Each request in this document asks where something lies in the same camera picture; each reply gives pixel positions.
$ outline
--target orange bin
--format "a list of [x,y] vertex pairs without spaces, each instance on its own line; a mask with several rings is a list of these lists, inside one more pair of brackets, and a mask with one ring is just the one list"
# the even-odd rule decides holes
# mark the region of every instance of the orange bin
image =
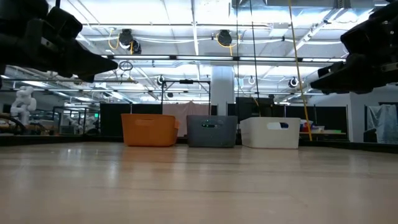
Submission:
[[127,146],[172,146],[177,141],[179,122],[174,116],[122,114],[123,139]]

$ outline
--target gray bin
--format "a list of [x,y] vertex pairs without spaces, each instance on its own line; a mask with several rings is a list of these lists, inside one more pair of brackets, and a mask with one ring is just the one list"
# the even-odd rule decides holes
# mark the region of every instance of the gray bin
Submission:
[[234,147],[237,116],[187,116],[189,147]]

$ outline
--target white bin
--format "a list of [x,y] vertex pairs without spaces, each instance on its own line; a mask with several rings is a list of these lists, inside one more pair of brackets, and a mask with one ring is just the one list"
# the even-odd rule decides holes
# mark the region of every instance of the white bin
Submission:
[[269,149],[298,149],[300,118],[245,119],[241,121],[241,134],[243,146]]

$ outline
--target pink fabric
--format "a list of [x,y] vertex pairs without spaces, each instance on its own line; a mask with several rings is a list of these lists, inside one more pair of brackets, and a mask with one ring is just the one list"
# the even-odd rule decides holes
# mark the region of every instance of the pink fabric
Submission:
[[209,115],[209,105],[199,105],[192,102],[187,104],[163,105],[163,114],[175,116],[175,119],[180,122],[178,137],[184,137],[187,134],[187,116]]

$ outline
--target plastic storage bin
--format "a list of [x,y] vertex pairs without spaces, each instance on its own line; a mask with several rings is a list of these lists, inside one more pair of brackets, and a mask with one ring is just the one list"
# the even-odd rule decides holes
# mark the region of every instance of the plastic storage bin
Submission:
[[236,116],[187,116],[190,147],[234,147]]
[[299,148],[299,118],[249,118],[241,121],[242,145],[253,148]]
[[123,139],[127,146],[172,146],[177,141],[179,123],[174,116],[122,114]]

